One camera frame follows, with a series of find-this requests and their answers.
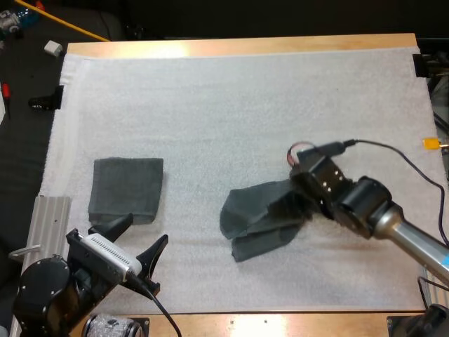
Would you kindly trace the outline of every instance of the silver cylinder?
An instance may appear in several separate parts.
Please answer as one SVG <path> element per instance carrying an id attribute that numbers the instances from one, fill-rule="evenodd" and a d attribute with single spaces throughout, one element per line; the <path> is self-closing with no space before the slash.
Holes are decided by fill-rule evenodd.
<path id="1" fill-rule="evenodd" d="M 449 286 L 449 248 L 409 223 L 398 205 L 391 207 L 374 230 L 376 239 L 389 239 Z"/>

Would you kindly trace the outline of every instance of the red wire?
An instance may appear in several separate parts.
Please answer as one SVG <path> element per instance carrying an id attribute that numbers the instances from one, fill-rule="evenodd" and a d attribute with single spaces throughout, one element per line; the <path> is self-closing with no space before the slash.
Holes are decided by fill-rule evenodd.
<path id="1" fill-rule="evenodd" d="M 298 145 L 314 146 L 312 143 L 304 142 L 304 141 L 293 143 L 293 145 L 290 146 L 290 148 L 287 151 L 287 162 L 288 162 L 288 165 L 290 165 L 291 167 L 294 167 L 294 165 L 300 164 L 299 160 L 298 160 L 298 162 L 296 162 L 292 156 L 293 148 L 297 147 Z"/>

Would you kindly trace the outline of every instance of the gray fabric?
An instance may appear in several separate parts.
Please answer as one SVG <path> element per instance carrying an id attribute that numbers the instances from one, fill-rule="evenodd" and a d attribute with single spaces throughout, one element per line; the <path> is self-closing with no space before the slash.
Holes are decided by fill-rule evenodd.
<path id="1" fill-rule="evenodd" d="M 291 242 L 312 209 L 289 180 L 232 190 L 220 214 L 220 230 L 233 239 L 232 255 L 240 262 Z"/>
<path id="2" fill-rule="evenodd" d="M 241 262 L 285 246 L 295 238 L 300 227 L 300 225 L 289 225 L 268 232 L 237 237 L 232 240 L 232 256 L 236 262 Z"/>
<path id="3" fill-rule="evenodd" d="M 96 225 L 132 213 L 133 223 L 151 223 L 159 207 L 162 172 L 162 159 L 95 160 L 89 221 Z"/>
<path id="4" fill-rule="evenodd" d="M 227 239 L 233 239 L 291 225 L 295 217 L 285 214 L 273 219 L 268 207 L 290 191 L 289 180 L 231 190 L 220 214 L 222 234 Z"/>

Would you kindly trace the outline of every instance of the black cable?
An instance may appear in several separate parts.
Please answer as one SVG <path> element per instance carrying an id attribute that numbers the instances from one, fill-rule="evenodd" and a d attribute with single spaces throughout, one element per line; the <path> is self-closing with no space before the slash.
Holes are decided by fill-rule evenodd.
<path id="1" fill-rule="evenodd" d="M 414 163 L 412 163 L 411 160 L 409 160 L 409 158 L 407 158 L 407 156 L 404 155 L 404 153 L 402 153 L 400 150 L 396 149 L 395 147 L 392 147 L 391 145 L 373 142 L 371 140 L 364 140 L 364 139 L 355 139 L 355 143 L 371 144 L 371 145 L 376 145 L 376 146 L 380 146 L 380 147 L 385 147 L 387 149 L 395 151 L 395 153 L 399 154 L 402 157 L 402 159 L 404 159 L 407 162 L 407 164 L 409 164 L 415 171 L 417 171 L 418 174 L 425 181 L 427 181 L 429 184 L 432 184 L 433 186 L 437 187 L 440 190 L 441 198 L 440 198 L 440 212 L 438 215 L 438 230 L 440 231 L 440 235 L 443 238 L 443 241 L 446 244 L 446 246 L 449 246 L 449 239 L 446 236 L 446 234 L 444 232 L 444 228 L 443 228 L 443 212 L 444 212 L 444 199 L 445 199 L 445 192 L 444 192 L 443 186 L 441 186 L 440 184 L 436 183 L 431 178 L 426 176 L 416 165 L 414 165 Z"/>
<path id="2" fill-rule="evenodd" d="M 98 15 L 100 16 L 100 19 L 101 19 L 101 21 L 103 22 L 103 25 L 106 28 L 107 39 L 111 40 L 111 32 L 109 30 L 109 26 L 107 25 L 106 20 L 103 17 L 103 13 L 100 10 L 98 10 Z"/>
<path id="3" fill-rule="evenodd" d="M 426 310 L 429 309 L 429 306 L 427 305 L 426 297 L 424 296 L 424 291 L 422 290 L 422 283 L 421 283 L 421 281 L 424 281 L 424 282 L 426 282 L 428 284 L 431 284 L 432 286 L 436 286 L 439 289 L 443 289 L 445 291 L 449 291 L 448 287 L 443 286 L 441 284 L 438 284 L 436 282 L 432 282 L 430 279 L 426 279 L 425 277 L 419 276 L 418 277 L 418 286 L 420 288 L 421 298 L 422 298 L 422 301 L 424 302 L 424 306 L 425 306 Z"/>
<path id="4" fill-rule="evenodd" d="M 148 284 L 143 280 L 140 279 L 138 276 L 134 274 L 128 274 L 127 275 L 127 282 L 133 287 L 138 290 L 138 293 L 145 296 L 146 298 L 152 300 L 156 306 L 160 309 L 160 311 L 163 313 L 163 315 L 166 317 L 166 319 L 170 322 L 171 326 L 176 331 L 177 337 L 182 337 L 180 328 L 177 327 L 175 321 L 173 318 L 171 318 L 170 314 L 167 312 L 167 310 L 163 307 L 161 302 L 156 298 L 155 295 L 151 292 L 149 289 Z"/>

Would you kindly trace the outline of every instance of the black clamp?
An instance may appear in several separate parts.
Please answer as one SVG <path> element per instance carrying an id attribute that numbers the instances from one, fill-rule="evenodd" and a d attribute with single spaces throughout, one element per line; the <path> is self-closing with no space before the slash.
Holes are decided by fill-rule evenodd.
<path id="1" fill-rule="evenodd" d="M 28 105 L 36 110 L 56 110 L 61 108 L 64 86 L 57 86 L 55 92 L 49 96 L 30 98 Z"/>

